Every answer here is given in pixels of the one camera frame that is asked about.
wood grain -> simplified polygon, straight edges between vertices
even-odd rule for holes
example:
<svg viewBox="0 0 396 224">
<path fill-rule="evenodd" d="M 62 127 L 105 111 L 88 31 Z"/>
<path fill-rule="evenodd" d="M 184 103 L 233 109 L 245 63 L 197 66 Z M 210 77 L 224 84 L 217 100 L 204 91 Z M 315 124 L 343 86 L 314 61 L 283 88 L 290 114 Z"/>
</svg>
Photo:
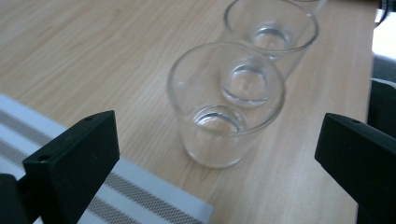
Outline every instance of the wood grain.
<svg viewBox="0 0 396 224">
<path fill-rule="evenodd" d="M 323 116 L 365 121 L 375 1 L 331 0 L 260 146 L 208 169 L 184 152 L 165 83 L 215 41 L 229 0 L 0 0 L 0 92 L 71 126 L 116 111 L 121 155 L 215 210 L 212 223 L 355 223 L 356 204 L 314 160 Z"/>
</svg>

gray stripe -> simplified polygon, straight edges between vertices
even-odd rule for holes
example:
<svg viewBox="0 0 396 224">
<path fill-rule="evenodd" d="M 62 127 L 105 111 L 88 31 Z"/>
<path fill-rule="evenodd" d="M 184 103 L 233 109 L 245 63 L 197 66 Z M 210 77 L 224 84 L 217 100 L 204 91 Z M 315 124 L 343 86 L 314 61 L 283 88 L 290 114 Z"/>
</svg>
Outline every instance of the gray stripe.
<svg viewBox="0 0 396 224">
<path fill-rule="evenodd" d="M 110 174 L 105 184 L 172 223 L 202 223 L 118 175 Z"/>
<path fill-rule="evenodd" d="M 8 161 L 19 166 L 23 169 L 22 161 L 27 157 L 26 154 L 17 150 L 15 147 L 10 146 L 8 143 L 0 139 L 0 155 Z"/>
<path fill-rule="evenodd" d="M 117 210 L 105 201 L 94 197 L 91 201 L 89 210 L 99 216 L 107 223 L 131 223 L 139 224 L 138 221 L 131 217 L 125 216 L 121 211 Z"/>
<path fill-rule="evenodd" d="M 44 146 L 50 140 L 52 140 L 52 138 L 49 137 L 48 135 L 40 132 L 38 129 L 35 129 L 32 126 L 18 119 L 15 119 L 14 117 L 5 113 L 1 109 L 0 109 L 0 123 L 3 123 L 4 125 L 8 126 L 8 128 L 14 130 L 14 132 L 23 135 L 24 137 L 30 139 L 32 142 L 35 142 L 40 146 Z"/>
</svg>

light wood tabletop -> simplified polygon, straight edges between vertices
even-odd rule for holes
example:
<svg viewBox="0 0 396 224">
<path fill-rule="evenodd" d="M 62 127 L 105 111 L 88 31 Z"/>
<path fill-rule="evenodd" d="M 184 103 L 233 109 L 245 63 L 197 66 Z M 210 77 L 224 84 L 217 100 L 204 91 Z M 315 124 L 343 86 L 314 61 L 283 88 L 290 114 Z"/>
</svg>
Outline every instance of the light wood tabletop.
<svg viewBox="0 0 396 224">
<path fill-rule="evenodd" d="M 231 0 L 0 0 L 0 92 L 71 126 L 115 110 L 120 151 L 212 204 L 211 223 L 355 223 L 315 161 L 326 112 L 366 121 L 376 1 L 330 0 L 279 117 L 227 169 L 189 158 L 166 95 L 173 62 L 216 41 Z"/>
</svg>

gray and white striped cloth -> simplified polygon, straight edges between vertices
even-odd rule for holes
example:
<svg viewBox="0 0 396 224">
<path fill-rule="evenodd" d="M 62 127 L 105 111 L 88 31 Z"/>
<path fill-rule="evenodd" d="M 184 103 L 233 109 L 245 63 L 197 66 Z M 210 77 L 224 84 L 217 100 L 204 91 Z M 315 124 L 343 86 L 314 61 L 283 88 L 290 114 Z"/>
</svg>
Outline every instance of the gray and white striped cloth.
<svg viewBox="0 0 396 224">
<path fill-rule="evenodd" d="M 24 176 L 21 161 L 64 130 L 0 93 L 0 173 Z M 207 223 L 212 211 L 210 204 L 120 159 L 79 223 Z"/>
</svg>

